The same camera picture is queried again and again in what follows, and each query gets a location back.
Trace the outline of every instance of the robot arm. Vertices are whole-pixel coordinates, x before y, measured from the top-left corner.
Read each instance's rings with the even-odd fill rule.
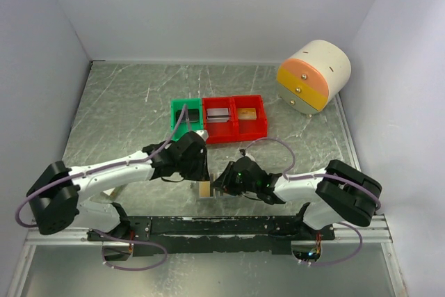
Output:
[[[361,189],[340,182],[358,184]],[[254,193],[268,204],[284,204],[294,200],[309,202],[302,208],[302,222],[313,230],[348,221],[369,226],[376,210],[375,199],[382,192],[374,179],[349,165],[332,160],[327,168],[303,175],[268,174],[247,156],[230,162],[213,186],[231,195]]]
[[[96,165],[67,168],[62,161],[51,164],[27,195],[58,179],[69,180],[44,191],[29,202],[40,233],[53,234],[69,226],[106,232],[113,230],[126,216],[121,206],[117,203],[96,203],[89,198],[116,186],[169,177],[175,172],[188,180],[209,180],[206,139],[206,131],[190,131],[151,159],[147,158],[162,143]]]

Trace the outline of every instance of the table surface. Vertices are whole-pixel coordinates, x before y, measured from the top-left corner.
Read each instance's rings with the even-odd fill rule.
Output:
[[[170,133],[172,99],[261,95],[268,135],[286,141],[296,154],[294,173],[322,168],[331,159],[353,164],[339,110],[331,101],[308,118],[288,106],[275,91],[274,66],[116,65],[95,62],[67,143],[64,162],[84,166],[124,157]],[[208,145],[209,171],[222,172],[248,143]],[[268,172],[282,172],[291,155],[280,144],[262,142],[250,150]],[[243,197],[199,199],[190,182],[160,179],[126,186],[114,199],[131,216],[293,215],[305,199],[268,205]],[[105,198],[96,196],[98,202]]]

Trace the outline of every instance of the yellow block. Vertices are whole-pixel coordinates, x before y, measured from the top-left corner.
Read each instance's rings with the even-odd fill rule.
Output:
[[[314,107],[317,111],[321,111],[327,104],[327,97],[314,90],[307,85],[303,80],[296,78],[288,70],[279,68],[277,73],[277,81],[285,88],[295,93],[301,100]]]

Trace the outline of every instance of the green container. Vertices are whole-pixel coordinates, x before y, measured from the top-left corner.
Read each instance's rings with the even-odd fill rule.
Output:
[[[172,100],[172,115],[171,115],[171,123],[170,123],[170,129],[173,131],[173,128],[175,128],[176,125],[176,112],[182,110],[182,107],[184,105],[187,105],[188,109],[197,109],[200,111],[200,121],[199,122],[192,122],[192,130],[203,130],[204,129],[204,120],[202,118],[202,100],[201,99],[181,99],[181,100]],[[181,123],[178,131],[176,131],[175,135],[173,136],[173,140],[177,141],[184,135],[186,132],[188,132],[187,123]]]

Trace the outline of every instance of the wall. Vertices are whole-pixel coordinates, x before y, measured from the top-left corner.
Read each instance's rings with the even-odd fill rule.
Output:
[[[374,0],[59,0],[92,59],[280,63],[352,40]]]
[[[342,92],[411,296],[444,296],[445,0],[376,0]]]
[[[26,235],[14,210],[61,157],[87,67],[57,0],[0,0],[0,296]]]

